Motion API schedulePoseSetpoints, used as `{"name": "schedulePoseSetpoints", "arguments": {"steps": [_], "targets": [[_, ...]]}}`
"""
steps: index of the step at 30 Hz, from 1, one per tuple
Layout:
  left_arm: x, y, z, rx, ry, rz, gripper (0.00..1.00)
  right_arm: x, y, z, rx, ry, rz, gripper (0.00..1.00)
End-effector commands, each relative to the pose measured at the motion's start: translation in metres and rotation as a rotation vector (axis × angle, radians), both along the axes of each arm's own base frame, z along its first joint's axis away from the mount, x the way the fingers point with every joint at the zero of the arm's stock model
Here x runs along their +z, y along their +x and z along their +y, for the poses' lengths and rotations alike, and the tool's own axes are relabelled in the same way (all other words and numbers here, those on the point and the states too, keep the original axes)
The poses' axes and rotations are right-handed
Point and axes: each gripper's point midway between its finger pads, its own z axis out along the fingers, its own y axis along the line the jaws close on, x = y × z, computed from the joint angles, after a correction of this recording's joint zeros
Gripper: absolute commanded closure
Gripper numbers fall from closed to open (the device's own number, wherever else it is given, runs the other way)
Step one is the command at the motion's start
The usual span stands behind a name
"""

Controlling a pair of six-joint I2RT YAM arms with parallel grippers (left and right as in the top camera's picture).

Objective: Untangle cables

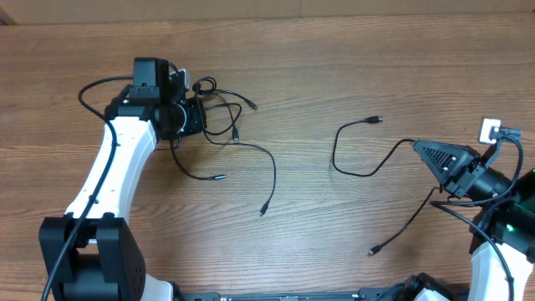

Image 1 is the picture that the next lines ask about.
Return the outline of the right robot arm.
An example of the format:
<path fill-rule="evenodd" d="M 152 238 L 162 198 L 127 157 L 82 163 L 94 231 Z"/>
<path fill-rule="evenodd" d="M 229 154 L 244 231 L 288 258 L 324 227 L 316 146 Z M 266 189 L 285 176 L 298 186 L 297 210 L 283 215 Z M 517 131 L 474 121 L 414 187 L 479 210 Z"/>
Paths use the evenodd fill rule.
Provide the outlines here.
<path fill-rule="evenodd" d="M 534 268 L 534 173 L 512 178 L 492 168 L 502 143 L 522 152 L 520 130 L 482 133 L 484 154 L 471 147 L 416 140 L 415 152 L 449 195 L 431 205 L 466 223 L 472 234 L 470 300 L 520 300 Z"/>

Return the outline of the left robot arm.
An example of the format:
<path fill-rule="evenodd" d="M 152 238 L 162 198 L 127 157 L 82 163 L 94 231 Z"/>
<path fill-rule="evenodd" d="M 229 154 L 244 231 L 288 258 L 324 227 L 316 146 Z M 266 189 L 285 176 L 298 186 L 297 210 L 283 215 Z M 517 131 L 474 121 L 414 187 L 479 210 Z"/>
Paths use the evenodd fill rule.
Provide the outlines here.
<path fill-rule="evenodd" d="M 158 280 L 129 228 L 140 174 L 162 140 L 206 128 L 200 102 L 187 98 L 189 75 L 173 63 L 137 58 L 127 85 L 104 112 L 104 136 L 88 177 L 61 217 L 47 217 L 38 240 L 48 273 L 42 298 L 180 300 L 177 284 Z"/>

